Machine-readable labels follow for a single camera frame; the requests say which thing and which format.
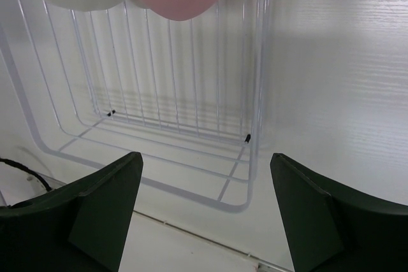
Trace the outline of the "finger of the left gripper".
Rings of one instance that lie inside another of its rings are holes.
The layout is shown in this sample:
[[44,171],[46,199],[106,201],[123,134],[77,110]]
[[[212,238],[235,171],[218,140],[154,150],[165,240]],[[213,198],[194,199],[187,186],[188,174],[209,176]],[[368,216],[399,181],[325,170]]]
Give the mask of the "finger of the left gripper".
[[118,271],[143,171],[130,152],[77,181],[1,207],[1,271]]
[[320,175],[287,155],[270,161],[295,271],[407,271],[407,206]]

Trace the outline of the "clear wire dish rack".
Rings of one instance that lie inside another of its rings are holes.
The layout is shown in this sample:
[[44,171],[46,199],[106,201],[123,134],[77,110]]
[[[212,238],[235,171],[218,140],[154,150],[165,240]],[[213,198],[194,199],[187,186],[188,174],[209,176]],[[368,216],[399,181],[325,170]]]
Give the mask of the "clear wire dish rack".
[[99,169],[139,151],[142,183],[240,213],[263,124],[269,0],[176,22],[124,1],[81,12],[1,0],[1,51],[44,153]]

